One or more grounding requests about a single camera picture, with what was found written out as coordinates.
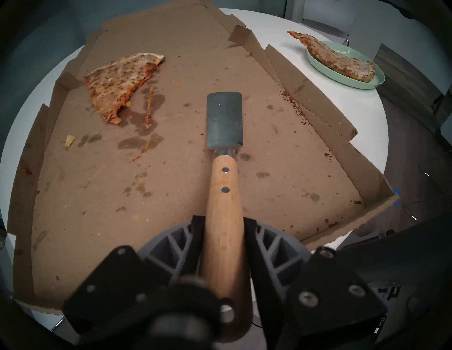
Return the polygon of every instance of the white table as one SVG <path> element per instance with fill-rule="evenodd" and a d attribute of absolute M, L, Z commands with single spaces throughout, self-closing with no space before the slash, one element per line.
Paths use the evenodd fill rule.
<path fill-rule="evenodd" d="M 222 11 L 225 14 L 234 14 L 253 30 L 263 48 L 268 44 L 276 48 L 337 106 L 358 130 L 358 135 L 351 143 L 383 173 L 388 155 L 388 126 L 385 111 L 376 90 L 351 88 L 325 77 L 311 66 L 306 56 L 300 56 L 293 49 L 295 45 L 301 45 L 301 43 L 286 32 L 294 30 L 308 33 L 320 40 L 327 40 L 327 38 L 310 28 L 268 14 L 237 9 L 222 9 Z M 37 85 L 23 104 L 9 131 L 0 163 L 0 208 L 6 227 L 14 177 L 30 129 L 41 105 L 43 103 L 49 105 L 55 80 L 67 62 L 75 58 L 81 49 L 71 53 Z M 338 246 L 342 240 L 343 238 L 336 240 L 333 247 Z M 6 248 L 11 257 L 14 255 L 14 244 L 15 236 L 8 234 Z"/>

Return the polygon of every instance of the pizza slice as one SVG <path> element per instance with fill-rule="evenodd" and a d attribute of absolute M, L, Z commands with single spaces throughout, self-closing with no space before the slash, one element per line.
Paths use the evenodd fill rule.
<path fill-rule="evenodd" d="M 309 34 L 297 33 L 292 30 L 289 30 L 288 33 L 300 40 L 321 63 L 342 75 L 365 83 L 371 81 L 375 76 L 373 62 L 357 60 L 338 53 Z"/>
<path fill-rule="evenodd" d="M 126 105 L 132 93 L 152 76 L 165 56 L 137 53 L 110 62 L 84 76 L 89 95 L 97 112 L 107 121 L 119 124 L 118 110 Z"/>

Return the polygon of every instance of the pizza box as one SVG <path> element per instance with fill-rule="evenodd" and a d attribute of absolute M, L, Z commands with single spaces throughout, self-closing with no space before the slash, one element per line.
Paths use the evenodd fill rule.
<path fill-rule="evenodd" d="M 83 76 L 139 52 L 166 60 L 119 113 L 121 124 L 108 124 L 95 111 Z M 153 124 L 146 128 L 151 87 Z M 174 1 L 103 23 L 39 111 L 8 216 L 8 232 L 16 235 L 18 302 L 59 314 L 112 249 L 126 244 L 137 250 L 161 231 L 205 214 L 213 161 L 206 97 L 218 91 L 243 96 L 244 146 L 237 162 L 244 216 L 312 250 L 397 199 L 350 144 L 353 125 L 285 57 L 271 46 L 262 49 L 252 31 L 209 1 Z M 65 147 L 68 135 L 77 138 Z"/>

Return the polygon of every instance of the spatula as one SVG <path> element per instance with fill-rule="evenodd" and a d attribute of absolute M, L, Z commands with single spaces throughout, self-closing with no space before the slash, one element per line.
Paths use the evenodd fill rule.
<path fill-rule="evenodd" d="M 242 95 L 207 96 L 207 146 L 215 152 L 206 211 L 201 275 L 217 297 L 234 311 L 223 323 L 221 341 L 241 338 L 250 328 L 250 274 L 245 256 L 244 225 L 235 150 L 243 145 Z"/>

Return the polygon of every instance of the bolt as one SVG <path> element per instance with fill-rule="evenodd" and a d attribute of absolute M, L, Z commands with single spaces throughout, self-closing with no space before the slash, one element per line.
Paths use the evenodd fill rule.
<path fill-rule="evenodd" d="M 348 291 L 353 294 L 355 297 L 363 297 L 364 295 L 366 295 L 366 291 L 363 287 L 361 287 L 360 285 L 351 285 L 348 288 Z"/>
<path fill-rule="evenodd" d="M 328 249 L 322 249 L 320 251 L 320 255 L 323 256 L 323 257 L 326 257 L 328 259 L 331 259 L 331 258 L 334 257 L 334 254 Z"/>
<path fill-rule="evenodd" d="M 319 304 L 319 298 L 311 292 L 301 292 L 298 295 L 300 303 L 308 308 L 314 308 Z"/>

